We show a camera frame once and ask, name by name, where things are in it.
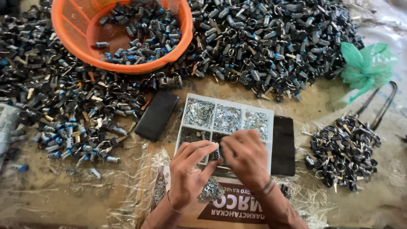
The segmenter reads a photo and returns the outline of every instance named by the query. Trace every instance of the orange plastic basket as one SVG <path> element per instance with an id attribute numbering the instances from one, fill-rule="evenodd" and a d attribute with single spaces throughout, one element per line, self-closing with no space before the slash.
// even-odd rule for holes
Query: orange plastic basket
<path id="1" fill-rule="evenodd" d="M 192 40 L 192 14 L 186 0 L 158 0 L 164 9 L 177 16 L 182 32 L 179 44 L 167 55 L 137 65 L 111 64 L 101 61 L 104 53 L 115 53 L 119 48 L 130 48 L 131 39 L 126 25 L 99 25 L 99 20 L 114 8 L 120 0 L 54 0 L 51 9 L 52 22 L 62 44 L 82 61 L 95 67 L 130 74 L 143 74 L 155 71 L 169 62 L 177 60 Z M 109 42 L 108 48 L 97 49 L 95 42 Z"/>

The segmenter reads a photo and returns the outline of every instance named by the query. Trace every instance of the key ring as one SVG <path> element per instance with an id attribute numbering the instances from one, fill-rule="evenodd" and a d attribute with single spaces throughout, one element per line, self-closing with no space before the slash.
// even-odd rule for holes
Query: key ring
<path id="1" fill-rule="evenodd" d="M 325 177 L 318 177 L 318 173 L 319 173 L 319 172 L 323 172 L 323 171 L 322 171 L 322 170 L 316 171 L 316 172 L 315 172 L 315 177 L 318 178 L 318 179 L 324 179 Z"/>

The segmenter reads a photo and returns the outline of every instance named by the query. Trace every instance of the wrist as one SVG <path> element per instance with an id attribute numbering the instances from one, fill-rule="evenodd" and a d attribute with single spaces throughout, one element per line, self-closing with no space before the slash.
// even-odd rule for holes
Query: wrist
<path id="1" fill-rule="evenodd" d="M 183 201 L 182 198 L 177 194 L 177 192 L 168 191 L 168 201 L 173 209 L 177 212 L 182 213 L 184 209 L 188 206 L 186 201 Z"/>
<path id="2" fill-rule="evenodd" d="M 258 193 L 263 191 L 263 189 L 267 186 L 267 184 L 270 182 L 270 175 L 263 175 L 263 176 L 258 176 L 255 179 L 253 179 L 252 185 L 249 188 L 250 192 L 253 193 Z"/>

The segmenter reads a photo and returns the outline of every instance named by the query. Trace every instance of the mobile phone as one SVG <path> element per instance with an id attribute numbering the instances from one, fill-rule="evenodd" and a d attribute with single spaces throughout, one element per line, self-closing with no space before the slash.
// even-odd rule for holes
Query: mobile phone
<path id="1" fill-rule="evenodd" d="M 177 95 L 159 90 L 134 128 L 134 133 L 150 141 L 158 141 L 178 100 Z"/>
<path id="2" fill-rule="evenodd" d="M 274 116 L 271 175 L 295 175 L 294 122 L 292 118 Z"/>

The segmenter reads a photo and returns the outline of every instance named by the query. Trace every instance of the person's right hand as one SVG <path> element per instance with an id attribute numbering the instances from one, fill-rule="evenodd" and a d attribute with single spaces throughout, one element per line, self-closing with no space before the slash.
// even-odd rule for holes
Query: person's right hand
<path id="1" fill-rule="evenodd" d="M 228 166 L 251 192 L 261 191 L 270 180 L 268 153 L 256 130 L 238 130 L 222 138 Z"/>

